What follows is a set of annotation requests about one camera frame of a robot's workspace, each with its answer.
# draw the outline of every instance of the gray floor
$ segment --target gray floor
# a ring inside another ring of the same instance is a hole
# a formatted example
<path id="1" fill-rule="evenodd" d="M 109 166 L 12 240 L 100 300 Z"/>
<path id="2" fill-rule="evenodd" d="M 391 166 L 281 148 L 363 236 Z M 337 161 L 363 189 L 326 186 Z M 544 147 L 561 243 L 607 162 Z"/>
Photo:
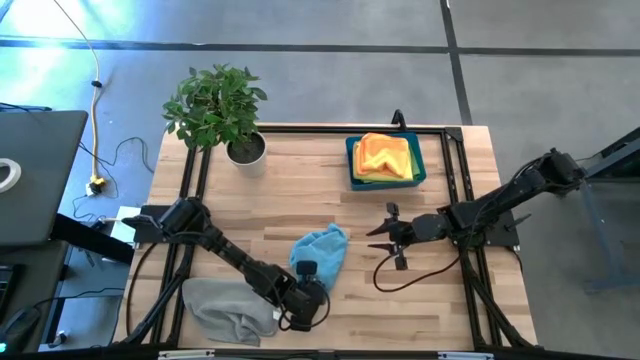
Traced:
<path id="1" fill-rule="evenodd" d="M 0 36 L 79 38 L 47 5 L 15 0 Z M 640 3 L 632 0 L 451 0 L 459 46 L 638 48 Z M 139 0 L 62 1 L 98 40 L 293 45 L 446 46 L 436 0 Z M 270 101 L 264 121 L 386 123 L 396 108 L 408 121 L 460 124 L 449 56 L 442 54 L 124 51 L 98 52 L 106 88 L 98 105 L 100 155 L 131 136 L 150 146 L 155 164 L 163 131 L 161 104 L 188 66 L 230 62 L 260 75 Z M 86 50 L 0 49 L 0 99 L 56 109 L 88 109 L 94 64 Z M 461 56 L 474 124 L 491 130 L 503 180 L 551 147 L 587 157 L 640 124 L 639 57 Z M 84 141 L 91 143 L 89 133 Z M 115 215 L 139 205 L 152 175 L 139 144 L 123 146 L 111 169 L 120 196 L 89 199 L 80 214 Z M 90 158 L 79 153 L 61 211 L 84 191 Z M 516 210 L 533 213 L 520 226 L 525 283 L 540 344 L 550 349 L 638 357 L 640 290 L 586 295 L 584 281 L 603 276 L 602 257 L 578 196 L 540 196 Z M 82 262 L 76 265 L 81 278 Z M 112 270 L 93 269 L 108 276 Z M 124 277 L 118 278 L 124 286 Z M 88 290 L 87 282 L 67 286 Z M 113 299 L 80 299 L 65 307 L 69 347 L 106 344 L 113 318 L 91 331 L 74 314 Z"/>

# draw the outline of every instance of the wooden table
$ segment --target wooden table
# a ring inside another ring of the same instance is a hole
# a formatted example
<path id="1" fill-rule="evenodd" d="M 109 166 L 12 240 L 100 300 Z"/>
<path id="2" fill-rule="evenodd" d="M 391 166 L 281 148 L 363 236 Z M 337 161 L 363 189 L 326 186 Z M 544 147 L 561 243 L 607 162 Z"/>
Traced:
<path id="1" fill-rule="evenodd" d="M 464 143 L 476 196 L 500 184 L 489 130 L 463 127 Z M 241 177 L 221 147 L 211 156 L 204 203 L 213 223 L 256 259 L 288 269 L 293 242 L 302 235 L 335 222 L 349 234 L 344 266 L 331 292 L 331 314 L 310 333 L 279 332 L 262 340 L 262 348 L 366 349 L 366 350 L 470 350 L 473 348 L 462 276 L 459 265 L 449 271 L 397 293 L 378 292 L 372 284 L 374 267 L 386 256 L 368 248 L 386 242 L 385 235 L 368 238 L 365 233 L 387 216 L 385 203 L 400 206 L 400 217 L 410 220 L 450 203 L 444 161 L 437 136 L 420 135 L 428 177 L 417 188 L 352 192 L 349 187 L 344 134 L 265 134 L 267 172 L 259 179 Z M 149 204 L 172 204 L 178 197 L 187 149 L 174 136 L 165 136 L 153 179 Z M 200 156 L 196 159 L 191 194 L 195 191 Z M 459 177 L 458 162 L 454 170 Z M 460 199 L 464 199 L 459 187 Z M 135 284 L 132 325 L 135 326 L 155 301 L 167 253 L 158 245 L 142 265 Z M 487 262 L 497 303 L 525 339 L 535 343 L 535 333 L 518 262 L 504 249 L 487 248 Z M 135 269 L 142 250 L 136 251 Z M 410 270 L 396 271 L 388 262 L 379 275 L 383 287 L 397 286 L 455 259 L 449 241 L 414 245 L 408 249 Z M 199 248 L 191 277 L 242 280 L 240 273 L 216 255 Z M 162 339 L 170 328 L 173 301 L 167 307 Z M 125 336 L 123 305 L 114 340 Z M 485 339 L 489 340 L 486 312 L 478 312 Z M 181 348 L 239 347 L 203 337 L 190 314 L 185 314 Z"/>

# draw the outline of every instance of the gray towel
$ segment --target gray towel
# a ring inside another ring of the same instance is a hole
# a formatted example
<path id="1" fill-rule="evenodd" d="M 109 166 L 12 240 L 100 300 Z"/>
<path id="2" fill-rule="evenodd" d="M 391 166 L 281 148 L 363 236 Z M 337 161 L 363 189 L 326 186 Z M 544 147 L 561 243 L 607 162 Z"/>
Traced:
<path id="1" fill-rule="evenodd" d="M 260 336 L 276 333 L 274 307 L 245 282 L 188 279 L 182 284 L 182 298 L 210 340 L 260 346 Z"/>

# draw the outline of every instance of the cloth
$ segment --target cloth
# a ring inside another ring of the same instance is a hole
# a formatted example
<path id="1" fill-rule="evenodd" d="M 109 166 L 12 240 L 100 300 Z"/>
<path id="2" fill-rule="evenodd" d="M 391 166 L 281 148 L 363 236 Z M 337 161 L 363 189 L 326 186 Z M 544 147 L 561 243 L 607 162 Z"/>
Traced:
<path id="1" fill-rule="evenodd" d="M 182 284 L 182 298 L 210 340 L 260 346 L 261 336 L 276 333 L 274 307 L 245 282 L 188 279 Z"/>
<path id="2" fill-rule="evenodd" d="M 358 178 L 373 181 L 413 180 L 407 139 L 368 133 L 355 144 L 353 153 Z"/>
<path id="3" fill-rule="evenodd" d="M 418 160 L 416 159 L 416 155 L 411 151 L 411 147 L 409 147 L 409 152 L 411 153 L 411 180 L 414 180 L 416 176 L 420 175 L 420 167 L 418 166 Z M 385 176 L 382 174 L 371 173 L 368 175 L 358 175 L 355 166 L 353 167 L 353 178 L 358 179 L 365 183 L 372 182 L 382 182 L 382 181 L 406 181 L 404 179 L 398 179 L 397 177 Z"/>
<path id="4" fill-rule="evenodd" d="M 289 264 L 295 269 L 298 261 L 315 261 L 318 264 L 316 278 L 329 292 L 335 285 L 344 262 L 347 244 L 345 232 L 338 225 L 331 223 L 326 231 L 310 232 L 296 241 L 291 249 Z"/>

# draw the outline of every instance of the orange towel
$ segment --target orange towel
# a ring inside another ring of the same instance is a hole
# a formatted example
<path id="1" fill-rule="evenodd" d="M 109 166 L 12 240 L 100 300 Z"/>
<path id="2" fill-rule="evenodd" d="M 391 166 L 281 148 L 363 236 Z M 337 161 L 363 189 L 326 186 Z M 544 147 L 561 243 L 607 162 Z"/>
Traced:
<path id="1" fill-rule="evenodd" d="M 376 175 L 381 175 L 389 180 L 413 179 L 409 142 L 404 138 L 374 133 L 364 135 L 355 146 L 354 164 L 358 177 L 374 180 Z"/>

